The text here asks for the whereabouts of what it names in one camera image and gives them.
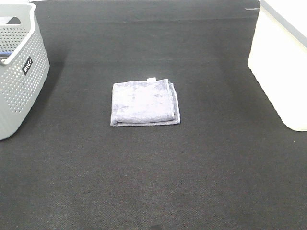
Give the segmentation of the grey towel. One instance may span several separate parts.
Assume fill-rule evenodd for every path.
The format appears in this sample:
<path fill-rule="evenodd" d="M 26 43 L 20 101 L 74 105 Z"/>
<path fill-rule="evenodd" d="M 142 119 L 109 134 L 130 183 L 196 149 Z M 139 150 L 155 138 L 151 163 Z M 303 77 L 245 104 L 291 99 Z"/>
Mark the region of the grey towel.
<path fill-rule="evenodd" d="M 112 127 L 180 124 L 175 87 L 168 79 L 115 83 L 112 88 Z"/>

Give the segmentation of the black fabric table mat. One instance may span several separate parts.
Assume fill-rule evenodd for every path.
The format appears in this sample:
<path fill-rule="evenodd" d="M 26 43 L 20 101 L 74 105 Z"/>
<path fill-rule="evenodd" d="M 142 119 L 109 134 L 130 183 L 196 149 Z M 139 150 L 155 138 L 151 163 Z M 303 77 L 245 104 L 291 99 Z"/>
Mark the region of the black fabric table mat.
<path fill-rule="evenodd" d="M 247 61 L 256 0 L 39 1 L 50 70 L 0 143 L 3 230 L 304 230 L 307 135 Z M 116 82 L 169 79 L 181 123 L 111 127 Z"/>

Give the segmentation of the white plastic storage bin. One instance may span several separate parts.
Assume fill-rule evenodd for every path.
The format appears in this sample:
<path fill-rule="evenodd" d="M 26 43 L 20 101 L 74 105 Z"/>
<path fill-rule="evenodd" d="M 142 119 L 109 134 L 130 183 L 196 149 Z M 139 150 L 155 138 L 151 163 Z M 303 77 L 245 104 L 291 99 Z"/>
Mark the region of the white plastic storage bin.
<path fill-rule="evenodd" d="M 283 123 L 307 129 L 307 2 L 262 0 L 248 66 Z"/>

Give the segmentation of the grey perforated laundry basket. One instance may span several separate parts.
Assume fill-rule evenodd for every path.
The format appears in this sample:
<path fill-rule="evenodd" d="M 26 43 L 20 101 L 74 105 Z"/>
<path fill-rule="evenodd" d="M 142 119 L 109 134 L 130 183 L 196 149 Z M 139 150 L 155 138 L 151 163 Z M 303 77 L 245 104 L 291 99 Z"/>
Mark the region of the grey perforated laundry basket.
<path fill-rule="evenodd" d="M 49 72 L 43 38 L 30 2 L 3 1 L 2 17 L 20 22 L 0 27 L 0 51 L 12 51 L 0 58 L 0 138 L 13 135 L 36 101 Z"/>

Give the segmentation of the blue cloth in basket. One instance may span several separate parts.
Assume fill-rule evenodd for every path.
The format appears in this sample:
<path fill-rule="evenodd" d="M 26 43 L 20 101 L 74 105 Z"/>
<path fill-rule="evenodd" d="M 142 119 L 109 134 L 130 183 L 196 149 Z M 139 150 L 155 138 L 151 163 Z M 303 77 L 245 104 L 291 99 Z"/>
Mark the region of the blue cloth in basket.
<path fill-rule="evenodd" d="M 12 51 L 1 51 L 0 58 L 8 58 L 12 54 Z"/>

